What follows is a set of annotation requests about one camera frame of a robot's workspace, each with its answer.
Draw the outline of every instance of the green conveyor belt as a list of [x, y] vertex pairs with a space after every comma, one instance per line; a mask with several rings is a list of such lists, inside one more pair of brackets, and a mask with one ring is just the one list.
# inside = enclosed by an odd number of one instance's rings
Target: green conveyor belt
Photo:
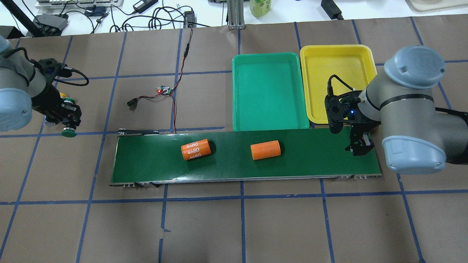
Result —
[[[180, 146], [201, 139], [212, 154], [185, 161]], [[250, 145], [272, 140], [281, 156], [252, 160]], [[349, 128], [121, 136], [111, 185], [381, 175], [374, 150], [355, 157], [348, 144]]]

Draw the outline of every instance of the white table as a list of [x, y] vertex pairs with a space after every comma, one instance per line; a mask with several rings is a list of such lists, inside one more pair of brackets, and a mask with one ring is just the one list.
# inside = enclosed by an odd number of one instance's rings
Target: white table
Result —
[[[121, 8], [131, 13], [133, 11], [132, 5], [137, 0], [124, 0]], [[249, 2], [244, 3], [244, 20], [246, 24], [262, 24], [262, 23], [285, 23], [285, 22], [303, 22], [303, 21], [324, 21], [329, 20], [326, 13], [320, 7], [321, 0], [272, 0], [272, 10], [260, 18], [255, 18], [249, 9]], [[32, 18], [32, 15], [24, 7], [20, 0], [15, 0], [15, 3]], [[54, 10], [38, 10], [34, 7], [36, 0], [25, 0], [25, 3], [34, 14], [58, 14], [60, 9]], [[366, 19], [366, 18], [385, 18], [385, 17], [405, 17], [405, 16], [426, 16], [426, 15], [454, 15], [454, 14], [468, 14], [468, 6], [446, 8], [435, 11], [417, 12], [408, 6], [405, 0], [335, 0], [335, 3], [340, 7], [343, 17], [345, 19]], [[164, 0], [165, 6], [176, 7], [188, 5], [193, 7], [197, 22], [208, 26], [221, 26], [226, 24], [226, 11], [227, 4], [209, 3], [207, 0]], [[151, 15], [155, 7], [161, 7], [162, 1], [160, 0], [152, 8], [148, 9], [143, 15]], [[187, 11], [189, 8], [182, 8], [182, 11]], [[122, 22], [128, 18], [127, 15], [122, 14], [119, 10], [113, 7], [114, 20], [120, 26]], [[160, 12], [161, 18], [169, 18], [164, 12]], [[79, 35], [89, 34], [91, 32], [91, 23], [89, 20], [78, 13], [69, 14], [69, 24], [65, 28], [63, 35]], [[0, 17], [1, 25], [15, 25], [15, 21], [9, 14], [8, 10], [0, 4]], [[149, 18], [134, 18], [130, 21], [132, 26], [146, 26]], [[112, 19], [109, 15], [103, 20], [103, 23], [97, 28], [96, 33], [109, 32], [112, 26]], [[20, 30], [23, 34], [27, 32], [25, 27], [19, 24]], [[176, 28], [182, 27], [182, 23], [176, 23]], [[172, 24], [162, 27], [163, 29], [173, 28]], [[135, 30], [149, 30], [148, 28], [135, 28]]]

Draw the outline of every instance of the blue grid line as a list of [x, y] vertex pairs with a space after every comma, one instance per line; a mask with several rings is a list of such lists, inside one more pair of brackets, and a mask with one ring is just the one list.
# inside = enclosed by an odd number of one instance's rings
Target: blue grid line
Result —
[[[103, 135], [102, 131], [89, 131], [89, 132], [77, 132], [76, 135]], [[60, 133], [45, 133], [41, 134], [41, 137], [53, 137], [53, 136], [62, 136]]]
[[241, 184], [241, 239], [242, 239], [242, 263], [246, 263], [245, 251], [245, 200], [244, 200], [244, 181]]
[[416, 32], [417, 39], [419, 40], [419, 44], [424, 45], [423, 44], [423, 39], [421, 38], [421, 35], [419, 34], [419, 31], [417, 30], [416, 23], [414, 23], [413, 17], [410, 16], [409, 19], [411, 20], [411, 24], [413, 24], [413, 28], [414, 28], [414, 31]]
[[70, 51], [70, 47], [72, 46], [72, 41], [73, 41], [73, 35], [70, 36], [70, 41], [68, 41], [68, 46], [66, 47], [65, 56], [63, 57], [63, 63], [65, 63], [66, 58], [68, 57], [68, 53], [69, 53], [69, 51]]
[[330, 193], [325, 194], [326, 197], [372, 197], [372, 196], [394, 196], [400, 195], [401, 192], [363, 192], [363, 193]]
[[294, 22], [294, 29], [296, 29], [297, 45], [299, 45], [299, 50], [301, 50], [302, 45], [300, 44], [299, 29], [297, 28], [297, 22]]
[[[109, 76], [109, 77], [88, 77], [89, 80], [105, 80], [105, 79], [113, 79], [115, 76]], [[75, 81], [75, 80], [85, 80], [85, 78], [70, 78], [67, 79], [69, 81]]]
[[333, 253], [333, 243], [331, 241], [330, 222], [328, 219], [327, 196], [325, 193], [325, 186], [323, 185], [322, 178], [320, 178], [320, 192], [322, 193], [323, 215], [325, 217], [325, 228], [327, 230], [328, 248], [330, 250], [330, 260], [331, 260], [331, 263], [335, 263], [335, 255]]
[[446, 60], [445, 63], [467, 63], [468, 59], [462, 59], [462, 60]]
[[211, 131], [211, 130], [222, 130], [224, 129], [225, 127], [202, 127], [202, 128], [182, 128], [182, 129], [178, 129], [179, 131]]
[[[175, 62], [175, 74], [174, 74], [174, 87], [177, 83], [177, 78], [179, 77], [179, 60], [180, 60], [180, 48], [182, 45], [182, 29], [179, 29], [179, 44], [177, 46], [177, 60]], [[176, 110], [176, 97], [177, 97], [177, 89], [174, 90], [172, 93], [172, 99], [175, 101], [173, 107], [171, 108], [171, 125], [170, 125], [170, 132], [174, 132], [174, 111]]]
[[400, 184], [400, 190], [402, 192], [402, 197], [403, 197], [403, 202], [405, 204], [406, 214], [408, 215], [409, 227], [411, 228], [411, 233], [413, 234], [414, 244], [416, 246], [416, 251], [417, 251], [417, 255], [419, 257], [419, 261], [421, 263], [425, 263], [425, 261], [423, 259], [423, 254], [421, 253], [421, 248], [419, 246], [419, 241], [418, 241], [417, 236], [416, 236], [416, 230], [414, 228], [413, 218], [412, 218], [411, 212], [410, 212], [410, 206], [408, 205], [408, 200], [406, 199], [406, 193], [405, 193], [405, 188], [403, 187], [402, 178], [401, 178], [400, 174], [396, 174], [396, 177], [398, 178], [398, 183]]
[[119, 70], [120, 70], [120, 64], [122, 62], [122, 56], [124, 54], [124, 47], [125, 47], [126, 39], [127, 39], [127, 32], [124, 33], [124, 39], [122, 41], [122, 48], [120, 50], [116, 75], [115, 75], [115, 78], [114, 78], [114, 83], [112, 85], [112, 91], [110, 93], [109, 105], [107, 107], [106, 121], [105, 121], [105, 124], [104, 124], [104, 132], [102, 133], [102, 140], [101, 140], [101, 145], [100, 145], [100, 148], [99, 148], [99, 154], [97, 156], [96, 168], [95, 168], [95, 172], [94, 172], [94, 176], [93, 176], [93, 182], [91, 184], [91, 190], [89, 191], [88, 205], [86, 206], [86, 213], [85, 213], [85, 218], [84, 218], [84, 221], [83, 221], [83, 228], [81, 229], [80, 243], [78, 245], [78, 252], [76, 254], [76, 263], [80, 262], [81, 249], [83, 248], [83, 241], [84, 241], [84, 237], [85, 237], [85, 233], [86, 233], [86, 225], [88, 224], [89, 211], [91, 209], [91, 203], [92, 203], [91, 201], [93, 200], [93, 193], [94, 193], [94, 188], [95, 188], [95, 185], [96, 185], [96, 176], [97, 176], [97, 172], [99, 170], [99, 165], [101, 163], [102, 150], [104, 149], [104, 142], [106, 140], [106, 131], [107, 131], [107, 126], [109, 124], [110, 109], [112, 107], [112, 100], [113, 100], [114, 92], [115, 92], [115, 89], [116, 89], [117, 76], [118, 76], [118, 73], [119, 73]]
[[161, 263], [162, 258], [162, 238], [159, 239], [159, 247], [158, 247], [158, 263]]
[[407, 195], [461, 194], [461, 193], [468, 193], [468, 189], [419, 190], [419, 191], [405, 191], [404, 193]]
[[[64, 55], [63, 61], [62, 61], [63, 64], [65, 64], [66, 58], [68, 57], [70, 47], [72, 46], [72, 40], [73, 40], [73, 36], [70, 36], [70, 40], [68, 41], [68, 46], [66, 47], [65, 55]], [[55, 88], [57, 88], [58, 83], [59, 83], [58, 81], [55, 82], [55, 85], [54, 85]]]
[[161, 228], [164, 229], [166, 232], [166, 229], [164, 228], [166, 224], [166, 205], [167, 205], [167, 200], [168, 200], [168, 191], [169, 191], [169, 185], [166, 184], [164, 186], [164, 198], [162, 199], [162, 212], [161, 212]]
[[220, 71], [200, 71], [200, 72], [184, 72], [184, 75], [200, 75], [200, 74], [223, 74], [232, 73], [232, 70], [220, 70]]
[[[404, 191], [406, 195], [429, 194], [460, 194], [468, 193], [468, 189], [451, 190], [414, 190]], [[401, 191], [392, 192], [353, 192], [353, 193], [325, 193], [325, 197], [371, 197], [401, 195]], [[150, 202], [196, 202], [215, 200], [241, 199], [279, 199], [279, 198], [318, 198], [323, 194], [285, 194], [285, 195], [243, 195], [243, 196], [215, 196], [215, 197], [171, 197], [171, 198], [137, 198], [137, 199], [100, 199], [92, 200], [92, 204], [120, 204], [120, 203], [150, 203]], [[87, 204], [87, 200], [58, 200], [58, 201], [21, 201], [18, 205], [55, 205], [55, 204]], [[16, 202], [0, 202], [0, 205], [14, 205]]]
[[287, 194], [287, 195], [249, 195], [243, 199], [277, 199], [277, 198], [309, 198], [322, 197], [322, 194]]
[[16, 42], [15, 48], [18, 48], [20, 46], [21, 38], [18, 38], [18, 42]]
[[92, 200], [93, 204], [126, 204], [126, 203], [153, 203], [163, 202], [163, 198], [139, 198], [139, 199], [109, 199], [109, 200]]
[[[165, 228], [166, 224], [166, 206], [167, 206], [167, 199], [168, 199], [168, 191], [169, 191], [169, 185], [165, 184], [164, 185], [164, 197], [162, 199], [162, 211], [161, 211], [161, 229], [164, 232], [170, 232]], [[164, 240], [161, 238], [159, 239], [159, 247], [158, 247], [158, 263], [161, 263], [162, 260], [162, 243]]]
[[23, 138], [23, 137], [37, 137], [39, 134], [11, 134], [11, 135], [0, 135], [0, 138]]
[[117, 78], [125, 79], [125, 78], [141, 78], [141, 77], [161, 77], [161, 76], [174, 76], [175, 74], [174, 73], [159, 73], [159, 74], [126, 75], [126, 76], [117, 76]]
[[241, 54], [241, 30], [237, 30], [237, 55]]
[[448, 101], [447, 95], [445, 94], [444, 88], [442, 87], [442, 84], [440, 83], [440, 81], [437, 83], [437, 85], [439, 86], [440, 92], [442, 93], [442, 96], [444, 97], [447, 107], [451, 110], [452, 106], [450, 105], [450, 102]]
[[87, 204], [87, 200], [62, 200], [62, 201], [21, 201], [20, 205], [64, 205], [64, 204]]
[[18, 197], [16, 198], [15, 207], [13, 208], [13, 212], [11, 214], [10, 222], [8, 223], [8, 228], [7, 228], [7, 231], [5, 232], [5, 237], [3, 238], [3, 242], [2, 242], [2, 245], [1, 245], [1, 248], [0, 248], [0, 259], [1, 259], [2, 255], [3, 255], [3, 251], [4, 251], [5, 246], [7, 244], [8, 235], [10, 234], [11, 226], [13, 225], [13, 221], [15, 219], [16, 211], [18, 209], [18, 205], [20, 204], [21, 196], [23, 195], [24, 187], [26, 186], [26, 181], [27, 181], [28, 176], [29, 176], [29, 171], [31, 170], [31, 166], [32, 166], [32, 162], [34, 160], [34, 156], [36, 155], [37, 146], [39, 145], [39, 141], [41, 139], [41, 133], [42, 133], [43, 128], [44, 128], [44, 124], [41, 125], [41, 130], [39, 131], [39, 135], [38, 135], [38, 137], [36, 139], [36, 144], [34, 144], [34, 148], [32, 150], [31, 158], [29, 159], [28, 168], [26, 169], [26, 173], [24, 175], [23, 182], [21, 183], [20, 192], [18, 193]]
[[[211, 130], [222, 130], [224, 126], [217, 126], [217, 127], [195, 127], [195, 128], [180, 128], [179, 131], [211, 131]], [[170, 132], [170, 129], [160, 129], [157, 130], [158, 132]], [[103, 135], [103, 134], [118, 134], [118, 131], [89, 131], [89, 132], [77, 132], [77, 136], [81, 135]], [[0, 135], [0, 138], [29, 138], [29, 137], [37, 137], [39, 134], [11, 134], [11, 135]], [[41, 137], [54, 137], [54, 136], [62, 136], [60, 133], [43, 133]]]
[[356, 33], [356, 38], [358, 39], [358, 44], [362, 44], [361, 38], [359, 37], [358, 28], [356, 27], [356, 23], [354, 22], [354, 19], [352, 19], [351, 22], [352, 22], [352, 27], [354, 28], [354, 33]]
[[[414, 22], [413, 17], [410, 16], [409, 19], [411, 19], [411, 23], [413, 24], [413, 29], [414, 29], [414, 32], [415, 32], [416, 35], [417, 35], [417, 38], [418, 38], [418, 40], [419, 40], [419, 43], [420, 43], [421, 45], [424, 45], [423, 39], [421, 38], [421, 35], [419, 34], [419, 31], [417, 30], [417, 26], [416, 26], [416, 23]], [[437, 83], [437, 85], [439, 86], [439, 89], [440, 89], [440, 91], [441, 91], [441, 93], [442, 93], [442, 96], [444, 97], [444, 100], [445, 100], [445, 102], [447, 103], [447, 107], [448, 107], [449, 109], [452, 109], [452, 106], [450, 105], [450, 102], [448, 101], [447, 95], [445, 94], [444, 88], [442, 87], [442, 85], [440, 84], [440, 82]]]

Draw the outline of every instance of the yellow tray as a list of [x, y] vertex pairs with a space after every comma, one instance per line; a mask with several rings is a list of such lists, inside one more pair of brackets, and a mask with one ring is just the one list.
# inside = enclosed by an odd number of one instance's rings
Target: yellow tray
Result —
[[[336, 74], [356, 90], [363, 90], [377, 75], [371, 49], [364, 45], [317, 45], [300, 50], [307, 117], [316, 124], [328, 124], [324, 100], [327, 81]], [[333, 80], [335, 95], [349, 89]]]

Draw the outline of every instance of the metal post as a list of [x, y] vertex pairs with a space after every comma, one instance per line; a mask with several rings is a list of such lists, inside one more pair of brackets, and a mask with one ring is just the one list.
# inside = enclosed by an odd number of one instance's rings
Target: metal post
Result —
[[227, 20], [229, 30], [245, 28], [243, 0], [227, 0]]
[[33, 37], [43, 37], [41, 30], [26, 16], [26, 14], [13, 2], [13, 0], [0, 0], [2, 4], [13, 14]]

